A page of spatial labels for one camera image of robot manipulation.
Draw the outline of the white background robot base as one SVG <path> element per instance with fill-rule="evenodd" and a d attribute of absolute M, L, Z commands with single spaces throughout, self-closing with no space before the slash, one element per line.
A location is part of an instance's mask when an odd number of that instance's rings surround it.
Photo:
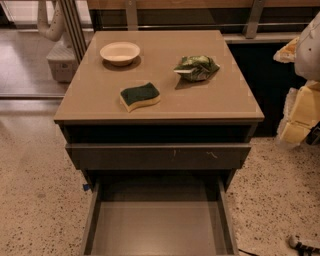
<path fill-rule="evenodd" d="M 46 57 L 52 78 L 59 83 L 70 83 L 77 64 L 60 5 L 55 2 L 53 6 L 52 19 L 48 20 L 46 2 L 38 3 L 37 29 L 41 36 L 55 43 Z"/>

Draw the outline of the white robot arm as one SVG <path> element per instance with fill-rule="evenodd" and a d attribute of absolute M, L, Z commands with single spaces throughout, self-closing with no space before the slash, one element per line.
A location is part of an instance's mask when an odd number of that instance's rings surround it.
<path fill-rule="evenodd" d="M 306 79 L 300 89 L 286 96 L 277 138 L 285 145 L 298 146 L 320 122 L 320 13 L 302 33 L 278 50 L 273 59 L 293 63 L 295 74 Z"/>

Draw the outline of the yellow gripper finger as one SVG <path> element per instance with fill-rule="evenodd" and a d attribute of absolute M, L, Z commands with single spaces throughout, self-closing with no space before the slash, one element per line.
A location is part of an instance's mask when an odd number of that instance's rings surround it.
<path fill-rule="evenodd" d="M 292 39 L 274 54 L 273 59 L 280 63 L 294 63 L 298 41 L 298 37 Z"/>
<path fill-rule="evenodd" d="M 291 88 L 286 96 L 284 117 L 279 124 L 279 139 L 300 144 L 320 122 L 320 83 Z"/>

